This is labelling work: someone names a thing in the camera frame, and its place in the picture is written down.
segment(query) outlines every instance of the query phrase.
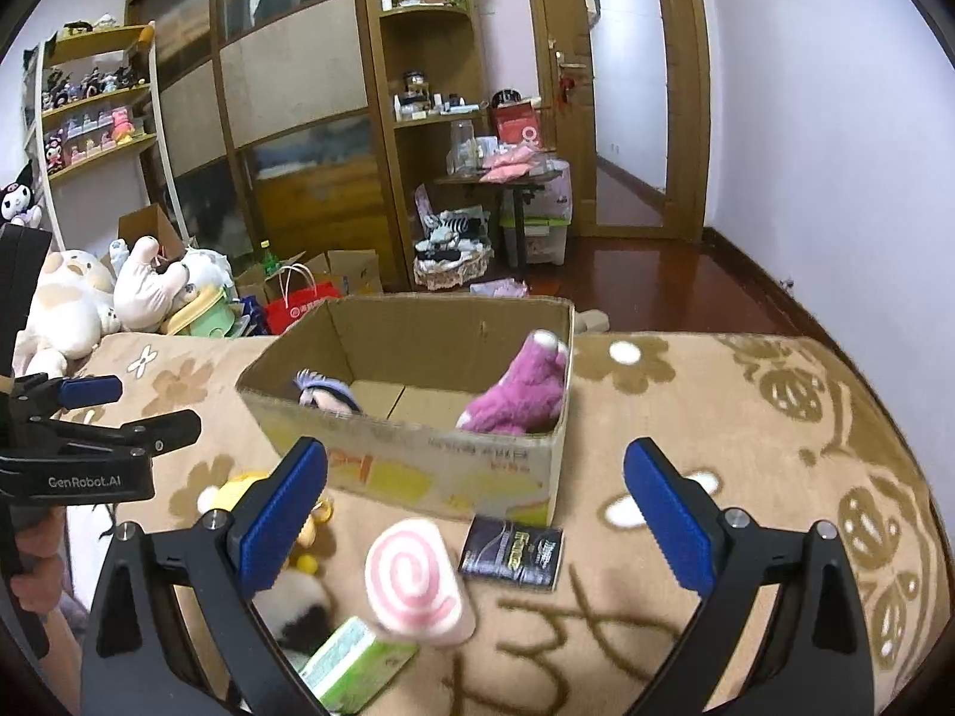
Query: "yellow toy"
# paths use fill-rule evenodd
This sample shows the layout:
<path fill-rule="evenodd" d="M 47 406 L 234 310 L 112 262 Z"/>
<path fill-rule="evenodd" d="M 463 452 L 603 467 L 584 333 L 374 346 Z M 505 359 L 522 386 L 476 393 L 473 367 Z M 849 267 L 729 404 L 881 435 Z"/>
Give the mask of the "yellow toy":
<path fill-rule="evenodd" d="M 221 487 L 206 487 L 205 490 L 199 493 L 196 507 L 199 509 L 200 514 L 205 514 L 210 509 L 232 511 L 236 507 L 236 504 L 239 503 L 242 495 L 245 495 L 246 490 L 260 479 L 266 479 L 268 477 L 269 475 L 264 473 L 264 471 L 249 471 L 248 473 L 240 473 L 234 479 L 229 479 L 226 484 L 223 484 Z M 328 520 L 331 519 L 331 513 L 331 500 L 320 497 L 312 509 L 312 513 L 309 514 L 309 518 L 304 521 L 302 530 L 299 531 L 298 538 L 296 538 L 299 546 L 303 549 L 312 546 L 315 542 L 315 526 L 328 522 Z M 318 570 L 318 563 L 311 554 L 302 554 L 301 557 L 298 557 L 295 561 L 295 569 L 303 573 L 314 575 Z"/>

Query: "human hand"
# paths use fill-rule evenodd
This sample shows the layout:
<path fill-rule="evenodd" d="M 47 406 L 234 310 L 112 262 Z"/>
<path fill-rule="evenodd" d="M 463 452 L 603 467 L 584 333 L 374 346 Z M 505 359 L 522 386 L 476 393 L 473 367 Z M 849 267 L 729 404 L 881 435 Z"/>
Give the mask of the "human hand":
<path fill-rule="evenodd" d="M 10 579 L 10 588 L 24 611 L 49 614 L 63 594 L 63 560 L 57 554 L 63 539 L 66 510 L 50 509 L 46 518 L 35 527 L 16 533 L 16 548 L 21 554 L 32 554 L 36 564 L 32 573 L 21 573 Z"/>

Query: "pink and white swirl plush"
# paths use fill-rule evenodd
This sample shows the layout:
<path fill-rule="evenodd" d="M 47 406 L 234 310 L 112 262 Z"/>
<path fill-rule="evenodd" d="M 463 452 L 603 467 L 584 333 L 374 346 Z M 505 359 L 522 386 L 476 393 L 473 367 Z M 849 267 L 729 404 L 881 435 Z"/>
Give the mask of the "pink and white swirl plush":
<path fill-rule="evenodd" d="M 474 610 L 438 526 L 405 519 L 375 540 L 365 560 L 371 610 L 388 632 L 453 646 L 474 635 Z"/>

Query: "blanket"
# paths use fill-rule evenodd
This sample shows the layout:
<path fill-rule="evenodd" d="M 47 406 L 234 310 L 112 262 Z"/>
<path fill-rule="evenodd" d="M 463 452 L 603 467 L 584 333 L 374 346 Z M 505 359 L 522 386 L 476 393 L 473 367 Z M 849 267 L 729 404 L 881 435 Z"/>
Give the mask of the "blanket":
<path fill-rule="evenodd" d="M 118 403 L 73 411 L 78 422 L 121 422 L 194 408 L 204 432 L 157 458 L 156 497 L 116 519 L 146 530 L 191 525 L 208 485 L 278 461 L 233 385 L 269 338 L 234 341 L 119 334 L 85 374 L 121 376 Z M 723 508 L 761 524 L 807 530 L 830 519 L 842 534 L 869 628 L 882 709 L 913 675 L 949 616 L 944 544 L 925 478 L 865 386 L 815 341 L 691 334 L 584 335 L 576 342 L 570 420 L 555 524 L 565 557 L 552 594 L 469 582 L 476 635 L 423 648 L 366 709 L 371 716 L 617 714 L 636 699 L 696 605 L 681 590 L 624 490 L 621 460 L 652 436 L 684 476 Z M 379 533 L 409 514 L 330 490 L 334 516 L 316 540 L 316 577 L 338 621 L 372 619 L 364 561 Z M 452 557 L 467 525 L 438 520 Z M 73 550 L 82 541 L 72 541 Z M 772 607 L 753 621 L 711 705 L 739 691 Z M 217 689 L 221 661 L 194 601 L 180 600 Z"/>

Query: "wall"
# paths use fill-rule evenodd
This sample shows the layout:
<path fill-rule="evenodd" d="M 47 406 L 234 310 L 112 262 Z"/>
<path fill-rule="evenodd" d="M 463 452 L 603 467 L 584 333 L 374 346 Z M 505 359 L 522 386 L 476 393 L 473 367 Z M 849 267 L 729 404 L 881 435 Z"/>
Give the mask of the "wall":
<path fill-rule="evenodd" d="M 600 0 L 590 30 L 597 152 L 667 188 L 667 55 L 660 0 Z"/>
<path fill-rule="evenodd" d="M 536 97 L 537 55 L 530 0 L 477 0 L 488 92 L 515 88 Z"/>
<path fill-rule="evenodd" d="M 794 279 L 951 527 L 955 69 L 909 0 L 705 3 L 721 100 L 711 223 Z"/>
<path fill-rule="evenodd" d="M 63 23 L 95 21 L 111 13 L 122 23 L 126 0 L 41 0 L 23 25 L 10 52 L 0 63 L 0 182 L 6 183 L 22 169 L 23 51 L 48 40 Z M 95 173 L 78 177 L 59 190 L 56 211 L 67 244 L 101 255 L 116 236 L 116 219 L 146 203 L 145 185 L 138 160 L 119 158 Z"/>

